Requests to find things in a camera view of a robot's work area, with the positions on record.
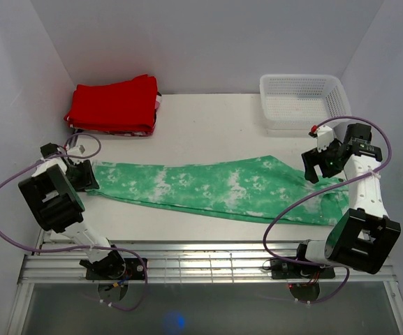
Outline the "green tie-dye trousers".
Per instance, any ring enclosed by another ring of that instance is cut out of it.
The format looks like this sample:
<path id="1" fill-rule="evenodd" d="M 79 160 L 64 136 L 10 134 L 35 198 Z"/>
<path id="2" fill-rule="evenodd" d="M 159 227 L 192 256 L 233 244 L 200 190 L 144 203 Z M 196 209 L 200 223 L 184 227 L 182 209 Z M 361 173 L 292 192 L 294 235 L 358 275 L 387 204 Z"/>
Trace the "green tie-dye trousers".
<path id="1" fill-rule="evenodd" d="M 93 171 L 99 188 L 91 196 L 264 224 L 294 202 L 341 183 L 333 177 L 312 184 L 274 156 L 181 166 L 96 161 Z"/>

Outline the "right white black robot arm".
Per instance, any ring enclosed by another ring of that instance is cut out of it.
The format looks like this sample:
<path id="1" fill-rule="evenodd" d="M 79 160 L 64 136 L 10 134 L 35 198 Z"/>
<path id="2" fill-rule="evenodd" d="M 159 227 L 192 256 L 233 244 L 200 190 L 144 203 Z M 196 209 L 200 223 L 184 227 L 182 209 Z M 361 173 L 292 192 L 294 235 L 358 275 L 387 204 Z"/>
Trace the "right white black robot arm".
<path id="1" fill-rule="evenodd" d="M 339 141 L 329 126 L 313 126 L 310 136 L 316 148 L 302 154 L 305 179 L 319 181 L 340 172 L 349 182 L 349 208 L 325 240 L 307 240 L 298 246 L 293 268 L 301 277 L 311 276 L 318 264 L 344 265 L 376 274 L 383 266 L 401 233 L 383 205 L 380 175 L 382 151 L 372 144 L 372 128 L 350 124 Z"/>

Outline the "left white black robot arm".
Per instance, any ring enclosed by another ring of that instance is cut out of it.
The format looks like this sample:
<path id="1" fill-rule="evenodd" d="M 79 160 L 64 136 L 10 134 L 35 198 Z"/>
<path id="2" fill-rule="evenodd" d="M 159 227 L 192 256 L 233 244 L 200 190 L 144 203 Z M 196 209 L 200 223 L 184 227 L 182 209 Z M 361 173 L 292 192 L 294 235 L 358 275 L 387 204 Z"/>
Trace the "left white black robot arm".
<path id="1" fill-rule="evenodd" d="M 121 279 L 126 263 L 110 241 L 84 222 L 85 207 L 78 193 L 99 189 L 89 160 L 65 158 L 57 144 L 41 147 L 44 162 L 18 184 L 34 218 L 44 231 L 53 231 L 78 246 L 88 246 L 80 264 L 104 279 Z"/>

